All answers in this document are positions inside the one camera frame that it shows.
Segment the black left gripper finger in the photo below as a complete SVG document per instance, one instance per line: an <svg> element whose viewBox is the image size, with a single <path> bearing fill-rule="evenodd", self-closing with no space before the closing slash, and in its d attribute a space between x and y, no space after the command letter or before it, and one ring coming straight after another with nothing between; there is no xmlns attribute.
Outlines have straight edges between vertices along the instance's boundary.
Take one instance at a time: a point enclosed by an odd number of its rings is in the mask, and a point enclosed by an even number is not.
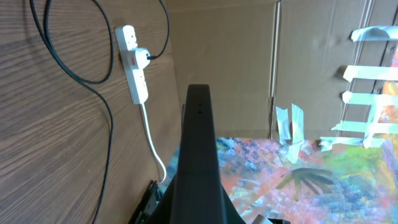
<svg viewBox="0 0 398 224"><path fill-rule="evenodd" d="M221 184L208 85L188 87L177 173L146 223L243 223Z"/></svg>

